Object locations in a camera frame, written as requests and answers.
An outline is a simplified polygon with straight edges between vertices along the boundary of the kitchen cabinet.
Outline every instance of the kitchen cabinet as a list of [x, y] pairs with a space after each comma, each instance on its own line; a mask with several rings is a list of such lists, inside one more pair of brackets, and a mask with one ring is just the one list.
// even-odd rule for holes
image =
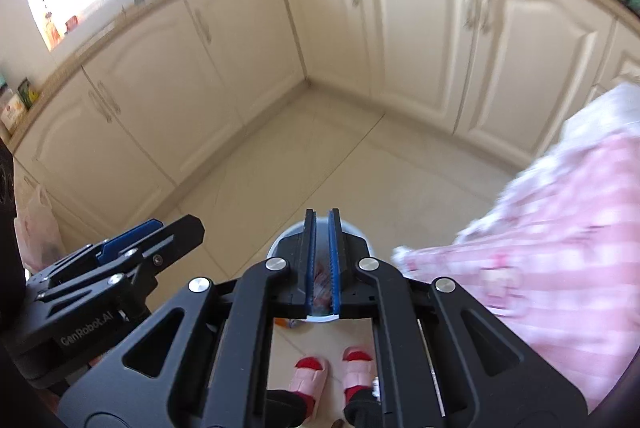
[[453, 133], [462, 103], [476, 0], [362, 0], [371, 95]]
[[529, 165], [586, 100], [612, 23], [588, 0], [481, 0], [456, 134]]
[[589, 95], [587, 96], [587, 102], [584, 105], [587, 106], [591, 101], [593, 101], [594, 99], [597, 99], [598, 97], [600, 97], [606, 91], [607, 91], [606, 89], [604, 89], [599, 84], [597, 84], [596, 86], [591, 88], [591, 91], [589, 92]]
[[241, 127], [184, 0], [131, 27], [84, 70], [117, 121], [177, 184]]
[[620, 81], [618, 77], [640, 83], [640, 37], [616, 22], [609, 52], [598, 77], [598, 85], [611, 90]]
[[369, 96], [369, 65], [362, 0], [289, 0], [306, 73]]
[[174, 189], [82, 72], [38, 116], [15, 156], [56, 201], [105, 236], [146, 220]]
[[187, 0], [187, 4], [244, 122], [304, 79], [284, 0]]

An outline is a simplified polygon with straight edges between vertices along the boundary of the kitchen wall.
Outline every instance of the kitchen wall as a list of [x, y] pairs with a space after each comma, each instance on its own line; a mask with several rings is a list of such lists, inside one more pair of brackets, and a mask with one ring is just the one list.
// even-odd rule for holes
[[15, 90], [29, 77], [38, 85], [54, 68], [27, 0], [0, 0], [0, 72], [8, 84]]

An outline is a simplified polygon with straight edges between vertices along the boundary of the pink checkered dress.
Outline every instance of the pink checkered dress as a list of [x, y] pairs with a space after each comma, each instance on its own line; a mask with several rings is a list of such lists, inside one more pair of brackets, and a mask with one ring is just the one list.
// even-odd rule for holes
[[610, 135], [490, 229], [394, 262], [409, 278], [457, 280], [592, 410], [640, 346], [640, 139]]

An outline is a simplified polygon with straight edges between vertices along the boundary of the plastic bag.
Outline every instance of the plastic bag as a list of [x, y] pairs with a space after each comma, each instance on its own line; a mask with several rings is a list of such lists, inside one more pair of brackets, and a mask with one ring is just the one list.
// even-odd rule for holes
[[38, 185], [26, 209], [18, 209], [14, 219], [15, 236], [22, 264], [39, 273], [65, 255], [58, 222], [45, 189]]

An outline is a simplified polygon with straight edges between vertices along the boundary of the tile floor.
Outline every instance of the tile floor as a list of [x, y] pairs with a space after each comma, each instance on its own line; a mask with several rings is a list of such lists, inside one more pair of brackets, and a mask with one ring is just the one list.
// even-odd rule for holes
[[[378, 258], [398, 245], [450, 244], [484, 215], [515, 171], [494, 165], [415, 122], [311, 88], [250, 136], [174, 209], [206, 228], [202, 246], [159, 276], [157, 307], [193, 276], [240, 276], [264, 259], [274, 239], [304, 211], [332, 207], [363, 231]], [[276, 327], [269, 385], [285, 388], [303, 354], [321, 354], [337, 371], [316, 426], [342, 415], [339, 363], [348, 345], [372, 347], [369, 320]]]

